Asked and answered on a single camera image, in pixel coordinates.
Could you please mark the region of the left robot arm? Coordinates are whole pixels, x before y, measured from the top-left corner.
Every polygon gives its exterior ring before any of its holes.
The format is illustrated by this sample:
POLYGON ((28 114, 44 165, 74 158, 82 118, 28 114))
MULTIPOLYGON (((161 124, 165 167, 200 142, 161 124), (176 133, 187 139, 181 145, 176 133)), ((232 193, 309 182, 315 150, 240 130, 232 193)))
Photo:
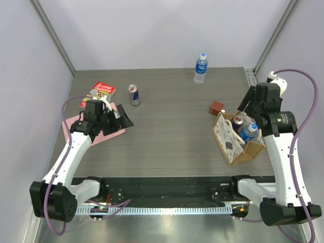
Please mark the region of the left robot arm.
POLYGON ((134 124, 121 104, 110 108, 102 100, 88 100, 84 111, 72 123, 63 123, 68 139, 52 169, 29 189, 36 217, 70 222, 77 207, 90 199, 107 198, 105 179, 89 176, 72 186, 72 180, 83 156, 99 136, 111 137, 134 124))

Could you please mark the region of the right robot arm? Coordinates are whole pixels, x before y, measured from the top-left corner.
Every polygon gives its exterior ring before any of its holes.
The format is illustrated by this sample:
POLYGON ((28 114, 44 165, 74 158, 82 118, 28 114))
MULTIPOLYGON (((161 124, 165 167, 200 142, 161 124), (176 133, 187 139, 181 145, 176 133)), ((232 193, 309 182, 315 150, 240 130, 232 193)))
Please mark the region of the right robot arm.
POLYGON ((247 198, 259 207, 267 226, 302 224, 322 216, 321 207, 312 203, 305 188, 297 149, 297 124, 290 111, 281 111, 283 79, 251 86, 239 106, 256 121, 266 142, 275 176, 271 192, 251 176, 233 176, 229 195, 235 200, 247 198))

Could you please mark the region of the Pocari Sweat bottle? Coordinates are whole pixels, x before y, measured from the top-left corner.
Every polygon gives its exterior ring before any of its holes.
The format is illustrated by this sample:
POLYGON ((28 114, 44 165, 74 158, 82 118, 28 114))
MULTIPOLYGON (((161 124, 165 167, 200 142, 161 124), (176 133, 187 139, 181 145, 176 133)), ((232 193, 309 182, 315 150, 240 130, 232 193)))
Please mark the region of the Pocari Sweat bottle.
POLYGON ((253 140, 255 137, 259 135, 257 124, 252 123, 250 125, 243 127, 239 131, 238 135, 245 143, 248 143, 249 141, 253 140))
POLYGON ((201 53, 200 57, 196 61, 195 73, 193 82, 195 84, 203 84, 205 81, 205 75, 207 72, 208 61, 206 53, 201 53))

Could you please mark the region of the Red Bull can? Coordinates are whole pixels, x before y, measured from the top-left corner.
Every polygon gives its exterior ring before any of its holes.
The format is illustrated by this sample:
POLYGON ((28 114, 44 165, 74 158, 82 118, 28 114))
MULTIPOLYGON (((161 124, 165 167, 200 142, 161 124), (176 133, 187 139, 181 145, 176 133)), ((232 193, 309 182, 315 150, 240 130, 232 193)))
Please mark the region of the Red Bull can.
POLYGON ((129 85, 128 86, 128 93, 130 97, 130 103, 133 106, 137 106, 140 104, 140 98, 139 98, 139 90, 136 85, 129 85))
POLYGON ((240 128, 243 126, 244 121, 245 121, 245 119, 244 119, 243 115, 241 115, 241 114, 235 115, 231 120, 233 130, 236 132, 239 131, 240 128))

